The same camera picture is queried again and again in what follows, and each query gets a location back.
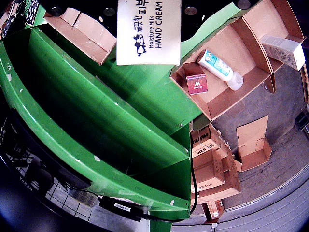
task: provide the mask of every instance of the black cord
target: black cord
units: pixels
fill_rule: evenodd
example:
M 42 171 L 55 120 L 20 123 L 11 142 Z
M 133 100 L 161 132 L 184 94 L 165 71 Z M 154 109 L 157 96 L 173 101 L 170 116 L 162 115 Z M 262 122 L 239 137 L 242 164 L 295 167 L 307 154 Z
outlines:
M 191 139 L 191 157 L 190 157 L 191 158 L 191 173 L 192 173 L 192 179 L 193 179 L 193 185 L 194 185 L 194 204 L 190 211 L 190 215 L 191 215 L 197 206 L 197 180 L 195 179 L 194 168 L 193 168 L 193 157 L 192 157 L 193 138 L 192 138 L 191 133 L 190 133 L 190 139 Z

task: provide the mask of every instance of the cardboard divider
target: cardboard divider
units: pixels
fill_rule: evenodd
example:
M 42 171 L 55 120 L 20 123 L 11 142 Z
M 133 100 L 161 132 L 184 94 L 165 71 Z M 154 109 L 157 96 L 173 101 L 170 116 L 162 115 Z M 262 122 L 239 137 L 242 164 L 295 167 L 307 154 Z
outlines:
M 46 13 L 45 21 L 99 65 L 107 59 L 116 44 L 99 22 L 79 11 L 68 8 L 60 17 Z
M 250 9 L 243 18 L 259 40 L 264 35 L 272 35 L 299 43 L 304 41 L 297 18 L 287 0 L 263 0 Z M 267 58 L 267 62 L 273 73 L 283 65 L 282 62 L 272 58 Z
M 261 44 L 243 18 L 226 22 L 213 35 L 201 42 L 186 56 L 183 63 L 195 62 L 203 49 L 213 52 L 244 78 L 243 86 L 232 91 L 227 84 L 202 68 L 208 92 L 189 95 L 183 66 L 172 70 L 171 79 L 192 99 L 209 120 L 215 120 L 233 107 L 271 75 Z

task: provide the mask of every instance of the green panel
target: green panel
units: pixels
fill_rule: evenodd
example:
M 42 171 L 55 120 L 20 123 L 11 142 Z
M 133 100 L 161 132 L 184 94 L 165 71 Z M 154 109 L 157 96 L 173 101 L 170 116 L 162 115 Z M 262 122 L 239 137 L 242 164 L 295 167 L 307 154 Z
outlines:
M 184 147 L 190 147 L 189 124 L 173 134 L 172 138 L 181 143 Z M 190 199 L 191 168 L 187 168 L 191 167 L 190 165 L 190 160 L 186 159 L 158 172 L 143 176 L 138 175 L 135 178 L 147 185 L 152 185 L 158 190 L 167 191 L 183 199 Z M 156 179 L 166 179 L 166 181 L 158 182 Z
M 122 99 L 170 135 L 201 114 L 197 106 L 170 80 L 171 65 L 117 66 L 110 56 L 99 66 L 48 25 L 40 27 L 93 76 L 99 77 Z
M 150 221 L 150 232 L 170 232 L 171 226 L 171 222 Z
M 184 147 L 80 67 L 38 28 L 31 32 L 28 54 L 37 73 L 33 70 L 22 79 L 27 89 L 32 89 L 38 101 L 48 100 L 40 101 L 48 114 L 113 167 L 120 165 L 120 171 L 135 175 L 188 158 Z

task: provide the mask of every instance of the open cardboard box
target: open cardboard box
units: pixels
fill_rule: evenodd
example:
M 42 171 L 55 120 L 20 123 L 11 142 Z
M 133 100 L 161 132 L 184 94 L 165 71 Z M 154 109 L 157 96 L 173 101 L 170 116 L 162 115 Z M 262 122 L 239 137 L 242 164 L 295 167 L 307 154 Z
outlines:
M 221 133 L 212 124 L 209 124 L 203 129 L 191 132 L 191 135 L 193 138 L 193 158 L 211 149 L 216 150 L 220 148 Z
M 225 183 L 200 191 L 198 193 L 197 204 L 221 200 L 240 193 L 240 181 L 233 161 L 232 152 L 229 150 L 227 156 L 222 159 Z M 194 204 L 194 193 L 191 194 L 191 205 Z
M 271 69 L 266 53 L 244 18 L 231 19 L 202 41 L 182 59 L 182 63 L 195 62 L 203 49 L 213 52 L 244 78 L 243 86 L 232 91 L 225 82 L 204 69 L 208 92 L 188 94 L 183 66 L 172 69 L 171 79 L 201 109 L 209 120 L 215 120 L 257 86 L 270 78 Z
M 46 13 L 44 19 L 56 31 L 102 65 L 116 44 L 113 37 L 98 21 L 68 8 L 60 17 Z
M 225 182 L 220 156 L 214 150 L 193 158 L 193 168 L 197 181 L 197 191 L 210 189 Z M 194 192 L 192 178 L 191 191 Z
M 263 0 L 250 9 L 243 18 L 259 40 L 264 35 L 272 35 L 299 43 L 304 41 L 299 23 L 287 0 Z M 267 57 L 267 62 L 272 71 L 272 82 L 267 80 L 266 84 L 269 91 L 274 93 L 276 91 L 274 72 L 283 63 L 269 57 Z
M 239 172 L 261 165 L 269 160 L 272 149 L 265 138 L 268 116 L 237 128 Z

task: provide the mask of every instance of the barcode label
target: barcode label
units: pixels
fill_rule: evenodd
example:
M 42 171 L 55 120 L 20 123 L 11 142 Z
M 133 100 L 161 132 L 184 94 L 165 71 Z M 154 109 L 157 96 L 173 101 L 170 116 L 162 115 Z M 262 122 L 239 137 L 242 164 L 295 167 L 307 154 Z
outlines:
M 69 192 L 69 195 L 76 200 L 80 201 L 81 203 L 84 203 L 85 205 L 88 205 L 90 207 L 93 206 L 96 197 L 94 194 L 90 192 L 81 192 L 81 191 L 76 191 L 76 190 L 71 190 Z
M 117 207 L 117 208 L 119 208 L 119 209 L 126 210 L 126 211 L 128 211 L 128 212 L 131 211 L 131 208 L 126 207 L 126 206 L 123 206 L 123 205 L 120 205 L 120 204 L 117 204 L 117 203 L 115 203 L 114 206 Z

